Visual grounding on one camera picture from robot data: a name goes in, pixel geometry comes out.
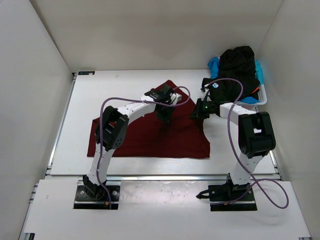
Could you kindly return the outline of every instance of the white wall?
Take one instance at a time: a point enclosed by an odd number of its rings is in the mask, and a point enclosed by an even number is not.
[[[258,52],[285,180],[320,239],[320,1],[285,0]]]
[[[206,69],[257,51],[282,0],[32,0],[73,72]]]
[[[0,239],[18,239],[72,74],[28,0],[0,0]]]

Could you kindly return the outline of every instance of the black mounting base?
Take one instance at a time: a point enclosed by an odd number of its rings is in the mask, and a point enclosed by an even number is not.
[[[230,201],[230,196],[228,194],[215,194],[221,190],[222,185],[209,185],[209,199],[210,199],[210,210],[211,212],[217,211],[257,211],[257,205],[255,201],[255,195],[251,189],[246,195],[235,203],[229,204],[218,204],[214,203],[227,202]]]
[[[86,187],[78,185],[74,197],[74,209],[100,209],[100,210],[117,210],[119,207],[120,186],[107,185],[106,188],[110,192],[111,209],[107,200],[106,194],[100,199],[93,199],[86,194]]]

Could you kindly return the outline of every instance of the blue cloth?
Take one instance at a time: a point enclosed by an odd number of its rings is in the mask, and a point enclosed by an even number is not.
[[[255,63],[255,78],[259,80],[260,85],[264,84],[264,73],[262,71],[262,68],[260,66],[260,63],[257,59],[254,60]],[[211,61],[208,63],[208,67],[211,72],[211,79],[215,79],[218,77],[218,72],[219,72],[219,58],[214,57],[211,59]],[[252,96],[245,97],[241,99],[241,102],[246,103],[246,104],[256,104],[259,103],[260,101],[253,98]]]

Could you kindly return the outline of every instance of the purple cable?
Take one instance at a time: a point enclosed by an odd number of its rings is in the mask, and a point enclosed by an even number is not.
[[[187,100],[185,100],[184,102],[182,103],[178,103],[178,104],[175,104],[175,105],[170,105],[170,104],[165,104],[165,103],[161,103],[161,102],[155,102],[155,101],[147,101],[147,100],[135,100],[135,99],[128,99],[128,98],[122,98],[122,97],[110,97],[106,100],[104,100],[104,102],[102,103],[101,105],[101,108],[100,108],[100,120],[99,120],[99,132],[100,132],[100,156],[99,156],[99,160],[97,162],[97,165],[96,165],[96,178],[98,180],[98,183],[104,188],[104,190],[106,191],[106,194],[108,195],[108,198],[109,198],[109,208],[111,209],[111,197],[110,197],[110,192],[108,190],[108,188],[100,181],[100,178],[99,178],[99,166],[100,166],[100,162],[101,162],[101,159],[102,159],[102,152],[103,152],[103,126],[102,126],[102,116],[103,116],[103,113],[104,113],[104,108],[105,108],[105,105],[108,101],[111,101],[111,100],[121,100],[121,101],[127,101],[127,102],[132,102],[132,103],[145,103],[145,104],[158,104],[158,105],[161,105],[161,106],[165,106],[165,107],[179,107],[179,106],[182,106],[184,104],[186,104],[189,100],[190,100],[190,96],[191,96],[191,93],[189,91],[188,88],[186,88],[185,86],[177,86],[175,87],[173,90],[176,90],[176,89],[185,89],[187,92],[188,92],[188,98]]]
[[[212,203],[211,205],[221,205],[221,204],[230,204],[230,203],[235,203],[236,201],[240,200],[244,195],[247,194],[247,192],[249,192],[249,190],[255,185],[257,184],[258,187],[261,189],[261,191],[264,193],[264,195],[266,196],[266,198],[274,205],[276,206],[277,208],[279,209],[286,209],[288,206],[289,206],[289,196],[286,192],[286,190],[284,189],[283,186],[281,186],[280,183],[278,183],[277,181],[273,180],[273,179],[268,179],[268,178],[263,178],[263,179],[256,179],[255,176],[246,168],[246,166],[243,165],[243,163],[240,161],[238,155],[237,155],[237,152],[236,152],[236,149],[235,149],[235,145],[232,141],[232,137],[231,137],[231,130],[230,130],[230,121],[231,121],[231,113],[232,113],[232,110],[234,109],[235,105],[236,105],[236,102],[239,101],[239,99],[241,98],[242,96],[242,93],[244,92],[244,86],[242,85],[242,83],[236,79],[233,79],[233,78],[220,78],[220,79],[217,79],[217,80],[214,80],[210,83],[208,83],[208,85],[211,85],[215,82],[218,82],[218,81],[225,81],[225,80],[230,80],[230,81],[234,81],[236,83],[238,83],[240,86],[241,86],[241,91],[240,91],[240,94],[239,96],[234,100],[230,110],[229,110],[229,113],[228,113],[228,118],[227,118],[227,131],[228,131],[228,137],[229,137],[229,141],[230,141],[230,144],[231,144],[231,148],[232,148],[232,151],[233,151],[233,154],[236,158],[236,160],[238,161],[238,163],[240,164],[240,166],[248,173],[250,174],[250,176],[252,177],[254,183],[251,184],[248,189],[246,190],[246,192],[240,196],[239,198],[235,199],[235,200],[230,200],[230,201],[223,201],[223,202],[217,202],[217,203]],[[259,182],[261,181],[270,181],[270,182],[273,182],[275,184],[277,184],[283,191],[284,195],[285,195],[285,198],[286,198],[286,204],[285,206],[279,206],[278,204],[276,204],[271,198],[270,196],[266,193],[266,191],[263,189],[263,187],[259,184]]]

